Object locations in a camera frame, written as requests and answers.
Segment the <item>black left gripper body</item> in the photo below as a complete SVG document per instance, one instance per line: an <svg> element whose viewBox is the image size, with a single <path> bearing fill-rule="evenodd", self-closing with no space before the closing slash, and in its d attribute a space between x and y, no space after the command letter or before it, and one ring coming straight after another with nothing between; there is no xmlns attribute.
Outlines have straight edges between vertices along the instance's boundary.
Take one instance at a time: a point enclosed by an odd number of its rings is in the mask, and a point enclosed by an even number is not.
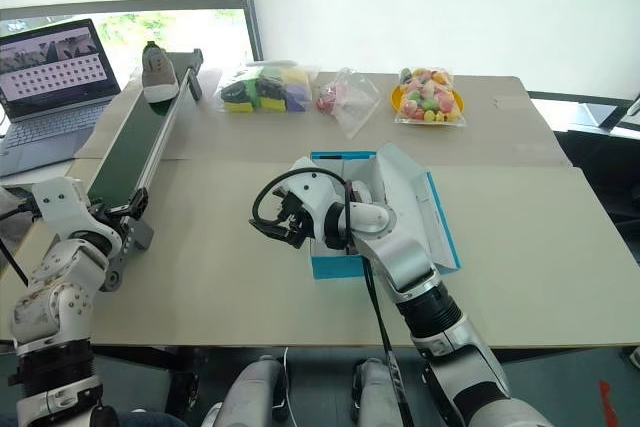
<svg viewBox="0 0 640 427"><path fill-rule="evenodd" d="M98 222L112 221L111 207L104 201L103 198L92 199L91 204L88 207L88 211L91 216Z"/></svg>

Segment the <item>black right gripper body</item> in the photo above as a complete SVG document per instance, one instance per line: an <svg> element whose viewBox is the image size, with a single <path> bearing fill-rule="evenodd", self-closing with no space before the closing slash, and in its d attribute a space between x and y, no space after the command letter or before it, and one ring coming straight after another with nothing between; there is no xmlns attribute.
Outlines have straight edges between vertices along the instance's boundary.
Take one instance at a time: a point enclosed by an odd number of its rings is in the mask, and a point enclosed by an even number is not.
<svg viewBox="0 0 640 427"><path fill-rule="evenodd" d="M314 239L314 221L311 214L303 206L300 200L300 211L290 217L278 217L281 226L289 230L289 242L287 244L299 249L308 238Z"/></svg>

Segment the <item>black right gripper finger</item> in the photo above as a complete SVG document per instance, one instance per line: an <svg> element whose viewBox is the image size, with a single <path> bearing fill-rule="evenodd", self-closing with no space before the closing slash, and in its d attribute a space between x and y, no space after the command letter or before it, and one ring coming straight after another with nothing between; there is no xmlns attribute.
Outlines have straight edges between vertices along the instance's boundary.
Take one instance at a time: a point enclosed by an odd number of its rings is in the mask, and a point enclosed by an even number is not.
<svg viewBox="0 0 640 427"><path fill-rule="evenodd" d="M256 219L250 219L249 224L268 238L285 243L289 242L289 230L284 226L270 224Z"/></svg>
<svg viewBox="0 0 640 427"><path fill-rule="evenodd" d="M290 217L300 211L300 199L291 192L275 190L273 194L281 199L278 217Z"/></svg>

